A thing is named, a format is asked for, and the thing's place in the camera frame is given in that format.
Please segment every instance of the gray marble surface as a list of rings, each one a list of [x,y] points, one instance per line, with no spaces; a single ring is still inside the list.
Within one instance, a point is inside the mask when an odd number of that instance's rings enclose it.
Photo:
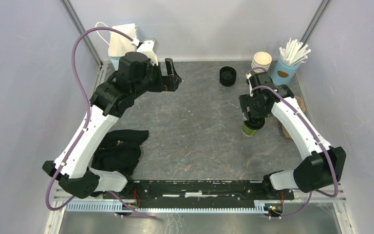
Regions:
[[[112,128],[149,130],[134,179],[262,179],[301,162],[296,145],[270,117],[254,136],[241,130],[239,95],[248,92],[250,61],[176,62],[183,79],[176,92],[145,93]],[[231,66],[236,83],[224,87],[219,70]],[[295,95],[300,89],[293,79]]]

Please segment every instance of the black garment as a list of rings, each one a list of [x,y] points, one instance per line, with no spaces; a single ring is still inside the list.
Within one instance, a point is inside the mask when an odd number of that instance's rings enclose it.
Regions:
[[[94,153],[91,167],[132,175],[141,156],[140,145],[148,136],[148,131],[136,130],[116,130],[107,133]]]

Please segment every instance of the black lid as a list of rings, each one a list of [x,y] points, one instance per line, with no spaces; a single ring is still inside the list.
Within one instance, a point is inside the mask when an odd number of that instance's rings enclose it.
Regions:
[[[232,67],[220,69],[220,83],[224,86],[232,86],[236,82],[236,70]]]

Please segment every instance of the cable connector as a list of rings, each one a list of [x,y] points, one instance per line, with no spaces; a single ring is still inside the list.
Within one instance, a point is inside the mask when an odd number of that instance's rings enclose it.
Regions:
[[[140,44],[140,40],[139,39],[137,39],[137,38],[133,38],[132,39],[131,45],[133,45],[135,47],[138,47],[139,44]]]

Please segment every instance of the blue cup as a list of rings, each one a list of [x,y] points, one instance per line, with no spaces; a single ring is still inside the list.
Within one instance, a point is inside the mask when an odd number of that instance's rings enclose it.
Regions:
[[[295,66],[288,65],[280,58],[271,76],[273,83],[275,85],[289,84],[299,66],[300,63]]]

